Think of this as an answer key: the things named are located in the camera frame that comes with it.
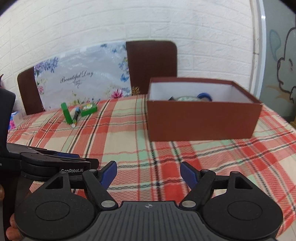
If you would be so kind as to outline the operator hand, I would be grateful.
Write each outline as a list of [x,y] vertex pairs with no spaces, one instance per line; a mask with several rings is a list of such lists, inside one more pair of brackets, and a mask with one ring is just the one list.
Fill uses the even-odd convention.
[[[1,186],[1,215],[2,216],[4,216],[3,215],[3,207],[2,207],[3,200],[4,200],[4,189]],[[22,236],[16,226],[14,214],[10,217],[10,225],[4,232],[4,238],[6,240],[13,240],[13,241],[17,241],[17,240],[22,239]]]

